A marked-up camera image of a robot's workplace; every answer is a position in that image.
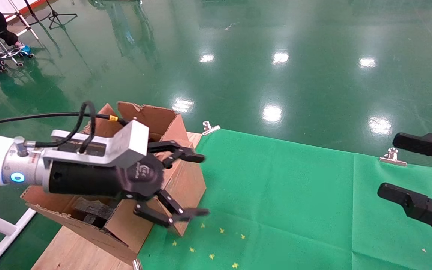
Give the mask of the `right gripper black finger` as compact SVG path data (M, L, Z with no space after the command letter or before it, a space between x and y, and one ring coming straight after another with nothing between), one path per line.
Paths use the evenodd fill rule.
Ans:
M393 147L432 157L432 133L424 136L397 133L393 139Z
M432 227L432 199L390 183L382 183L377 195L387 201L400 205L406 216Z

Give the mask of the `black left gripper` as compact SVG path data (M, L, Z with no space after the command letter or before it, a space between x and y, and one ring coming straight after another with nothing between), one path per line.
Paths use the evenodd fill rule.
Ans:
M149 200L156 195L158 202L170 212L170 216L153 210L145 201L137 202L133 213L165 228L170 228L177 222L190 222L195 217L209 215L208 209L183 208L167 191L161 190L165 167L172 167L178 159L202 164L206 157L175 141L151 142L148 144L148 152L171 152L171 155L163 161L148 155L128 168L55 161L49 175L48 191L51 194L132 200Z

